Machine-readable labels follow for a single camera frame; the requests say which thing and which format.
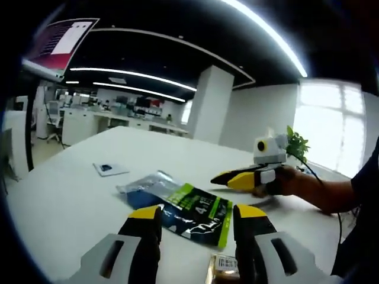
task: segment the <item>ceiling light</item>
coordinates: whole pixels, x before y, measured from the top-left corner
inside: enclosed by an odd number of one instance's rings
[[[168,98],[168,99],[174,99],[174,100],[179,101],[179,102],[185,102],[185,100],[176,98],[174,96],[169,96],[169,95],[165,95],[164,93],[157,93],[157,92],[139,89],[139,88],[133,88],[133,87],[121,86],[121,85],[115,85],[115,84],[107,84],[107,83],[98,83],[98,82],[94,82],[93,84],[94,85],[100,85],[100,86],[108,86],[108,87],[115,87],[115,88],[121,88],[121,89],[135,90],[135,91],[140,91],[140,92],[145,92],[145,93],[151,93],[152,95],[163,96],[163,97]]]
[[[183,85],[183,84],[180,84],[180,83],[177,83],[177,82],[174,82],[174,81],[171,81],[171,80],[163,79],[163,78],[160,78],[160,77],[155,77],[155,76],[151,76],[151,75],[147,75],[147,74],[142,74],[142,73],[131,72],[131,71],[123,71],[123,70],[115,70],[115,69],[104,69],[104,68],[89,68],[89,67],[70,68],[70,70],[71,71],[113,72],[113,73],[121,73],[121,74],[133,75],[133,76],[140,76],[140,77],[145,77],[145,78],[154,79],[154,80],[158,80],[158,81],[161,81],[161,82],[169,83],[169,84],[172,84],[172,85],[175,85],[175,86],[179,86],[179,87],[191,90],[193,92],[196,92],[195,88],[192,88],[192,87],[187,86],[187,85]]]
[[[274,39],[277,44],[283,49],[283,51],[286,53],[286,55],[290,58],[290,60],[295,64],[297,70],[300,72],[302,77],[308,77],[307,72],[305,71],[303,65],[301,65],[299,59],[295,55],[295,53],[291,50],[289,45],[283,40],[283,38],[272,28],[270,27],[260,16],[258,16],[256,13],[251,11],[247,6],[243,5],[242,3],[238,2],[237,0],[221,0],[225,2],[226,4],[229,4],[234,9],[240,11],[241,13],[248,16],[251,20],[253,20],[256,24],[258,24],[261,28],[263,28],[266,33],[272,39]]]

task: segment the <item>white pillar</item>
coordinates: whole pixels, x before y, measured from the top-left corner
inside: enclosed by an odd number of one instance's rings
[[[187,129],[193,139],[218,144],[234,76],[211,66],[200,75]]]

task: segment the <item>office chair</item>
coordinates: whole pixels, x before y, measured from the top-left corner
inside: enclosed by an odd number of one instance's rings
[[[49,142],[53,138],[60,142],[59,130],[62,128],[61,122],[63,117],[60,116],[59,101],[50,101],[47,111],[47,125],[54,126],[54,133],[48,136],[46,142]]]

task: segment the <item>window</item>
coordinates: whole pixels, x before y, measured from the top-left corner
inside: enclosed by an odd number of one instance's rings
[[[188,123],[188,119],[190,118],[191,108],[192,108],[192,101],[188,101],[184,105],[184,110],[182,114],[182,124]]]
[[[364,154],[365,111],[360,88],[334,81],[302,82],[294,130],[309,140],[310,162],[352,178]]]

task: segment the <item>desk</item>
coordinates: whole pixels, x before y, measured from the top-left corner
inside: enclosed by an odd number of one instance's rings
[[[106,129],[111,119],[125,121],[127,126],[147,131],[156,131],[163,133],[178,133],[180,135],[188,134],[187,131],[174,125],[162,124],[149,120],[116,115],[112,112],[105,111],[86,111],[82,109],[64,108],[65,119],[63,122],[62,141],[66,145],[74,145]],[[105,125],[100,127],[101,122],[106,119]]]
[[[130,173],[100,177],[92,163],[121,163]],[[120,199],[125,185],[163,170],[233,203],[256,201],[246,193],[215,191],[210,179],[221,171],[250,164],[252,153],[172,135],[116,127],[55,155],[9,190],[15,227],[31,256],[50,280],[64,279],[80,258],[108,233],[117,233],[132,209]],[[278,230],[286,231],[316,255],[330,273],[338,242],[338,221],[317,213],[296,197],[280,196],[263,208]],[[211,252],[163,229],[157,283],[205,281]],[[224,254],[234,255],[233,222]]]

